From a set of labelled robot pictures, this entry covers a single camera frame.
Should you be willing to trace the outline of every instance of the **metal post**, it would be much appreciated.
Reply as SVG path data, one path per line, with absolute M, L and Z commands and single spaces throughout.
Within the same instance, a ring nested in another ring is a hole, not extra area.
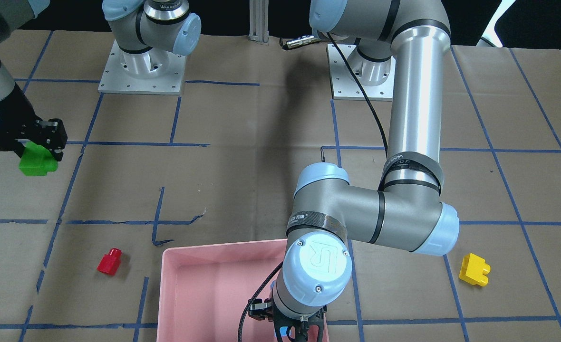
M 250 0 L 251 30 L 249 39 L 268 44 L 268 0 Z

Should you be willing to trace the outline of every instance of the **black cable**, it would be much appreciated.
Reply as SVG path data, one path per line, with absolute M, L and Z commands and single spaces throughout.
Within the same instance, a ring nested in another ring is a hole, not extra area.
M 371 101 L 369 100 L 369 97 L 365 93 L 365 89 L 363 89 L 363 86 L 361 85 L 361 82 L 359 82 L 357 76 L 355 75 L 355 73 L 350 68 L 350 64 L 348 64 L 348 60 L 346 60 L 346 57 L 342 53 L 342 50 L 339 49 L 338 44 L 335 43 L 335 40 L 333 39 L 331 33 L 327 33 L 327 36 L 328 36 L 329 40 L 333 43 L 333 46 L 335 46 L 335 49 L 339 52 L 339 55 L 342 57 L 342 60 L 344 60 L 344 64 L 346 64 L 346 67 L 348 68 L 348 71 L 350 71 L 350 75 L 352 75 L 352 78 L 354 78 L 355 82 L 357 83 L 358 88 L 361 89 L 361 93 L 363 93 L 363 97 L 365 98 L 365 102 L 367 102 L 367 105 L 369 106 L 369 108 L 371 110 L 371 113 L 374 115 L 374 119 L 376 120 L 376 124 L 378 124 L 378 129 L 380 130 L 380 135 L 382 136 L 382 143 L 384 145 L 384 153 L 388 156 L 387 135 L 384 134 L 384 128 L 382 128 L 382 124 L 380 123 L 380 118 L 378 118 L 378 114 L 376 114 L 376 110 L 374 110 L 374 106 L 372 106 Z
M 259 288 L 255 292 L 255 294 L 253 294 L 253 297 L 251 297 L 249 299 L 249 301 L 246 303 L 246 307 L 244 307 L 243 313 L 241 314 L 241 322 L 239 322 L 238 342 L 242 342 L 242 328 L 243 328 L 243 325 L 244 325 L 244 319 L 246 318 L 246 313 L 249 311 L 249 307 L 253 304 L 253 302 L 255 301 L 257 296 L 259 296 L 259 294 L 261 293 L 263 288 L 266 285 L 268 285 L 268 283 L 272 280 L 272 277 L 274 277 L 274 275 L 281 269 L 281 267 L 282 267 L 282 261 L 280 262 L 280 264 L 278 266 L 276 266 L 276 268 L 272 271 L 272 273 L 270 273 L 270 275 L 268 275 L 266 280 L 263 281 L 261 286 L 259 286 Z

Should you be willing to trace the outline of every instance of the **light blue joint cap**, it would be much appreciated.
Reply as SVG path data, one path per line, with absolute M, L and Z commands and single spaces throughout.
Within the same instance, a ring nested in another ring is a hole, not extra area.
M 435 225 L 426 241 L 414 253 L 443 256 L 454 248 L 460 232 L 460 219 L 453 206 L 446 203 L 441 204 L 441 216 L 439 216 L 437 225 Z
M 145 0 L 103 0 L 105 20 L 115 21 L 133 13 Z
M 312 0 L 310 26 L 315 30 L 331 32 L 344 14 L 348 0 Z
M 190 13 L 177 35 L 177 39 L 174 41 L 173 53 L 176 55 L 187 56 L 194 51 L 198 41 L 200 40 L 200 30 L 202 29 L 202 23 L 200 22 L 200 17 L 196 13 Z
M 348 173 L 345 169 L 332 164 L 330 162 L 318 162 L 315 164 L 308 165 L 300 173 L 298 178 L 298 186 L 295 188 L 293 197 L 298 193 L 303 187 L 307 186 L 316 181 L 327 180 L 330 178 L 337 178 L 339 180 L 344 180 L 350 184 L 350 179 L 348 179 Z
M 348 248 L 326 231 L 309 232 L 293 242 L 282 268 L 289 294 L 311 307 L 327 305 L 339 297 L 351 274 Z
M 33 17 L 37 18 L 50 5 L 50 0 L 29 0 L 29 4 L 33 9 Z

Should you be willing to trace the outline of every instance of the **metal mounting plate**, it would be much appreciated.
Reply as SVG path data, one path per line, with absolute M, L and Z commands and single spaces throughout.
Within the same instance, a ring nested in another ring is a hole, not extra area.
M 344 56 L 348 58 L 357 46 L 355 45 L 338 45 Z M 327 53 L 329 57 L 329 75 L 331 78 L 331 91 L 333 99 L 336 100 L 364 100 L 357 84 L 350 75 L 348 68 L 344 64 L 342 57 L 335 49 L 333 44 L 327 45 Z M 378 86 L 363 86 L 365 93 L 372 101 L 392 101 L 393 87 L 396 61 L 391 57 L 391 73 L 387 80 Z
M 181 95 L 187 58 L 170 52 L 168 54 L 170 65 L 165 74 L 155 78 L 134 78 L 122 67 L 121 50 L 114 41 L 98 91 L 112 94 Z

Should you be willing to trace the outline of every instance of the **robot logo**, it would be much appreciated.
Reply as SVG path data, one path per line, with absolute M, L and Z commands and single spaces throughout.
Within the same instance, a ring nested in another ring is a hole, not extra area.
M 338 257 L 338 249 L 335 246 L 320 242 L 311 242 L 312 254 L 310 258 L 310 269 L 327 274 L 335 274 Z

